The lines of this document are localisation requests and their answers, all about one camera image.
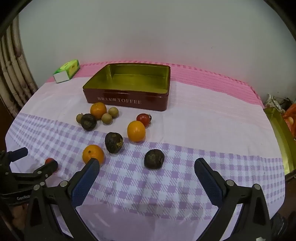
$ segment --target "orange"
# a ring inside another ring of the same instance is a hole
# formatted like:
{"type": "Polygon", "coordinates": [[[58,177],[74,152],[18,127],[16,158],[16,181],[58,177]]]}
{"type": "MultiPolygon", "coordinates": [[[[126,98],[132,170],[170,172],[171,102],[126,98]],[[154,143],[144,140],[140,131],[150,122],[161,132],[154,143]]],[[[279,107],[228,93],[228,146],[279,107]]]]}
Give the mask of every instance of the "orange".
{"type": "Polygon", "coordinates": [[[102,102],[95,103],[91,106],[91,114],[97,120],[100,120],[105,113],[107,113],[107,107],[102,102]]]}
{"type": "Polygon", "coordinates": [[[146,129],[142,122],[134,120],[128,125],[128,138],[131,141],[138,142],[144,140],[146,129]]]}
{"type": "Polygon", "coordinates": [[[104,152],[102,148],[97,145],[87,146],[82,153],[82,160],[84,163],[88,163],[91,158],[95,158],[99,161],[100,165],[104,163],[104,152]]]}

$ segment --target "blue gripper pad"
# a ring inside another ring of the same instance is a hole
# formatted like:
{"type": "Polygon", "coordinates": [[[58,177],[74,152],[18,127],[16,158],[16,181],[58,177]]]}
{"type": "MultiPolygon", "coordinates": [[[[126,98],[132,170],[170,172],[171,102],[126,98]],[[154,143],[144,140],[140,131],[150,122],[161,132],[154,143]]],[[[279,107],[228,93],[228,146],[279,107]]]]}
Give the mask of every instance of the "blue gripper pad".
{"type": "Polygon", "coordinates": [[[223,202],[223,192],[219,184],[215,181],[213,170],[203,158],[198,158],[194,163],[194,172],[205,190],[212,205],[221,207],[223,202]]]}
{"type": "Polygon", "coordinates": [[[85,172],[72,190],[71,202],[73,207],[82,205],[89,190],[91,189],[91,186],[100,172],[100,163],[97,159],[92,158],[89,162],[92,163],[86,164],[84,167],[87,168],[86,171],[84,168],[81,170],[81,172],[85,172]]]}

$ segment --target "pink tablecloth edge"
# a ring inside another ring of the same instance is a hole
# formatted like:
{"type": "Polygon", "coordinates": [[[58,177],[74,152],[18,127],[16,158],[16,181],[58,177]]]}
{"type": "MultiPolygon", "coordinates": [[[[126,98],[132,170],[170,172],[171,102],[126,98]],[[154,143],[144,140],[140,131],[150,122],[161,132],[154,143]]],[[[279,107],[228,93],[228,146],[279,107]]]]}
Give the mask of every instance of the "pink tablecloth edge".
{"type": "MultiPolygon", "coordinates": [[[[229,80],[232,80],[232,81],[235,81],[237,83],[240,83],[242,85],[246,85],[248,87],[250,87],[250,89],[254,92],[255,96],[257,97],[258,101],[259,101],[259,104],[261,107],[264,107],[263,103],[262,103],[262,100],[260,98],[260,96],[256,93],[256,91],[253,89],[252,86],[250,86],[249,84],[243,82],[243,81],[240,81],[240,80],[236,80],[236,79],[233,79],[233,78],[230,78],[228,76],[225,76],[225,75],[222,75],[222,74],[217,74],[215,72],[211,72],[211,71],[208,71],[208,70],[203,70],[203,69],[199,69],[199,68],[196,68],[196,67],[191,67],[191,66],[187,66],[187,65],[180,65],[180,64],[170,64],[170,63],[163,63],[163,62],[153,62],[153,61],[127,61],[127,60],[122,60],[122,61],[104,61],[104,62],[96,62],[96,63],[90,63],[90,64],[81,64],[80,67],[83,67],[83,66],[90,66],[90,65],[98,65],[98,64],[111,64],[111,63],[148,63],[148,64],[162,64],[162,65],[168,65],[168,66],[172,66],[172,67],[179,67],[179,68],[184,68],[184,69],[194,69],[196,71],[202,71],[202,72],[205,72],[205,73],[209,73],[209,74],[214,74],[214,75],[218,75],[220,77],[223,77],[223,78],[227,78],[229,80]]],[[[55,82],[53,76],[51,76],[47,81],[46,83],[49,83],[49,82],[55,82]]]]}

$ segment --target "wooden floor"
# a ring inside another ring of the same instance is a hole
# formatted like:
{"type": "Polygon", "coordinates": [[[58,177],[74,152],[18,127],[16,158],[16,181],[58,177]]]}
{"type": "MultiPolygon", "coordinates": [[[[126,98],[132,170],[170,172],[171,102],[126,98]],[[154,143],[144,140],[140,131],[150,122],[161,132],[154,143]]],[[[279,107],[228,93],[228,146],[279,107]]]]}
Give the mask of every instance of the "wooden floor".
{"type": "Polygon", "coordinates": [[[283,215],[285,218],[288,218],[290,213],[293,211],[296,211],[296,179],[295,178],[292,178],[291,180],[286,182],[285,201],[278,212],[281,215],[283,215]]]}

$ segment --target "tissue box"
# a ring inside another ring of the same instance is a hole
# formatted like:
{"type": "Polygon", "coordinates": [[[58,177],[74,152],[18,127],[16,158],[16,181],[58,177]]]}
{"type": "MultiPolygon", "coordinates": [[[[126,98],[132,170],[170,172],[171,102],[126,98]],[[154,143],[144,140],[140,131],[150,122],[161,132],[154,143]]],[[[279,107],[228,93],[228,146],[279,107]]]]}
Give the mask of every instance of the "tissue box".
{"type": "Polygon", "coordinates": [[[54,73],[54,79],[57,83],[70,80],[79,69],[79,61],[77,59],[71,60],[57,69],[54,73]]]}

